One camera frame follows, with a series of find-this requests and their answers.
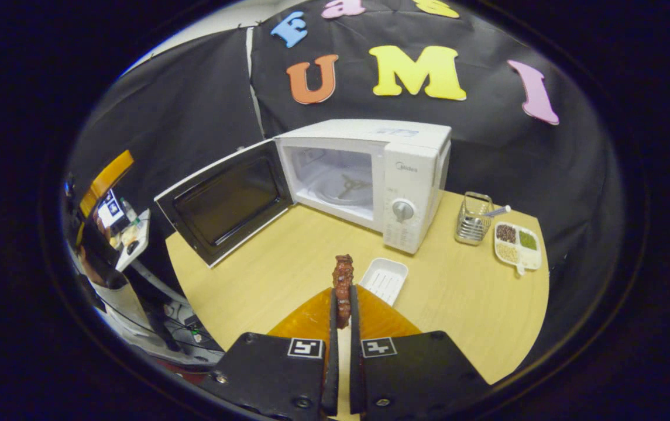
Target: meat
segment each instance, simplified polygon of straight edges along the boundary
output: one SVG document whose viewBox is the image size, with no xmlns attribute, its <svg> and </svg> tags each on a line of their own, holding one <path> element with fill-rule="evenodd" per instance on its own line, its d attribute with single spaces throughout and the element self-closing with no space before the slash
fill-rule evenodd
<svg viewBox="0 0 670 421">
<path fill-rule="evenodd" d="M 337 327 L 343 329 L 351 316 L 351 285 L 353 285 L 353 259 L 351 255 L 335 256 L 337 266 L 332 272 L 332 286 L 337 297 Z"/>
</svg>

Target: microwave control panel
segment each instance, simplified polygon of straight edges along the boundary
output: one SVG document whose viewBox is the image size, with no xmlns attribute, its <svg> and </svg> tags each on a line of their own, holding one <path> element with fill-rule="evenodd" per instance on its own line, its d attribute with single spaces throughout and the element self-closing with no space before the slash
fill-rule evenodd
<svg viewBox="0 0 670 421">
<path fill-rule="evenodd" d="M 439 151 L 410 144 L 388 144 L 384 150 L 384 243 L 408 253 L 418 251 L 429 224 L 428 208 L 436 194 L 434 171 Z"/>
</svg>

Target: foam letter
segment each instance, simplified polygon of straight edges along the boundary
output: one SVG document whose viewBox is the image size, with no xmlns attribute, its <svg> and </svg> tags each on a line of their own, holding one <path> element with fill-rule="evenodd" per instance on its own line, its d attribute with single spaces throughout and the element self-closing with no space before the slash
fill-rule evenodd
<svg viewBox="0 0 670 421">
<path fill-rule="evenodd" d="M 374 94 L 399 95 L 402 93 L 396 83 L 400 77 L 407 91 L 418 94 L 426 77 L 429 78 L 425 93 L 433 98 L 457 99 L 468 98 L 460 88 L 455 68 L 457 51 L 445 46 L 427 46 L 423 49 L 418 61 L 413 61 L 397 46 L 375 46 L 369 54 L 376 56 L 379 68 L 379 83 L 374 86 Z"/>
<path fill-rule="evenodd" d="M 286 46 L 291 48 L 308 34 L 308 31 L 304 29 L 306 27 L 306 22 L 303 21 L 303 19 L 298 19 L 301 16 L 303 16 L 303 12 L 289 14 L 278 24 L 278 26 L 274 27 L 270 34 L 277 35 L 286 40 Z"/>
<path fill-rule="evenodd" d="M 424 11 L 439 16 L 453 17 L 457 19 L 460 13 L 453 11 L 447 3 L 439 2 L 439 0 L 413 0 L 415 7 Z"/>
<path fill-rule="evenodd" d="M 543 120 L 543 122 L 550 123 L 557 126 L 559 123 L 559 116 L 556 115 L 554 109 L 551 107 L 551 100 L 548 98 L 548 91 L 545 90 L 543 79 L 545 77 L 537 69 L 533 69 L 527 64 L 522 64 L 519 61 L 507 60 L 522 78 L 522 86 L 525 94 L 527 94 L 527 101 L 522 104 L 522 109 L 527 112 L 530 117 L 535 117 Z"/>
<path fill-rule="evenodd" d="M 356 16 L 364 11 L 365 8 L 361 6 L 361 0 L 334 0 L 324 5 L 326 9 L 322 12 L 324 19 L 335 19 L 342 15 Z"/>
<path fill-rule="evenodd" d="M 329 54 L 314 60 L 314 64 L 318 64 L 322 72 L 322 85 L 316 91 L 308 90 L 306 69 L 308 69 L 309 64 L 307 62 L 290 66 L 286 73 L 290 77 L 290 93 L 293 95 L 293 99 L 297 103 L 312 104 L 324 102 L 332 96 L 335 91 L 335 61 L 337 59 L 336 54 Z"/>
</svg>

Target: grain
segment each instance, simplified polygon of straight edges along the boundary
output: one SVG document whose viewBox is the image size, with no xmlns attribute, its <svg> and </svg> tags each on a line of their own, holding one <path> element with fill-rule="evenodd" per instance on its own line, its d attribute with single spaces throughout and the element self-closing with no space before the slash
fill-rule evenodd
<svg viewBox="0 0 670 421">
<path fill-rule="evenodd" d="M 517 249 L 515 247 L 507 246 L 505 244 L 497 244 L 496 251 L 504 260 L 508 260 L 514 263 L 519 261 L 519 255 L 517 255 Z"/>
<path fill-rule="evenodd" d="M 517 230 L 512 226 L 499 224 L 496 228 L 496 238 L 507 243 L 516 243 L 517 242 Z"/>
<path fill-rule="evenodd" d="M 527 232 L 520 231 L 520 244 L 522 244 L 524 247 L 527 247 L 528 249 L 538 250 L 538 244 L 535 243 L 535 237 L 527 234 Z"/>
</svg>

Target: screw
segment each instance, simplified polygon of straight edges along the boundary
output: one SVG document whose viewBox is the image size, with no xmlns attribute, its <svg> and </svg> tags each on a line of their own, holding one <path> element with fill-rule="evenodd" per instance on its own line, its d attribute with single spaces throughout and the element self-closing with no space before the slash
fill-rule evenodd
<svg viewBox="0 0 670 421">
<path fill-rule="evenodd" d="M 296 399 L 296 401 L 295 401 L 295 405 L 296 405 L 298 408 L 304 408 L 304 409 L 306 409 L 306 408 L 310 408 L 310 407 L 311 407 L 311 401 L 309 401 L 309 400 L 306 399 L 306 398 L 299 398 L 299 399 Z"/>
</svg>

